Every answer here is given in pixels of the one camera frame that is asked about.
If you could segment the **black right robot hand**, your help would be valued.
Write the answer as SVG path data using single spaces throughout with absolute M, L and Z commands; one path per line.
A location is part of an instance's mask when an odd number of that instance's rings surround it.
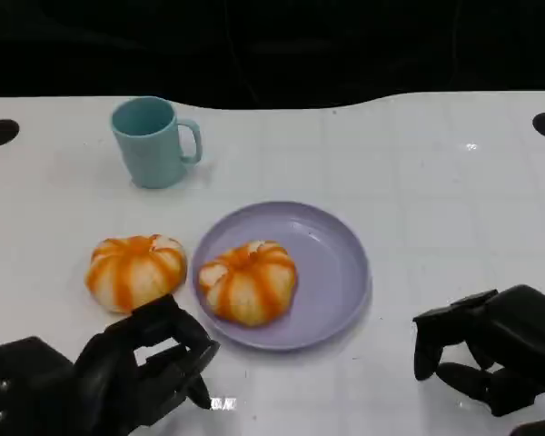
M 545 294 L 529 285 L 479 292 L 413 322 L 417 381 L 437 376 L 495 417 L 545 393 Z

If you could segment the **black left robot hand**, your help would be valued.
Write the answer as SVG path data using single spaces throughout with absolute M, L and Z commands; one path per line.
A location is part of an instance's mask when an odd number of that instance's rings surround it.
M 209 409 L 202 373 L 220 348 L 166 295 L 96 334 L 74 364 L 77 435 L 128 435 L 185 401 Z

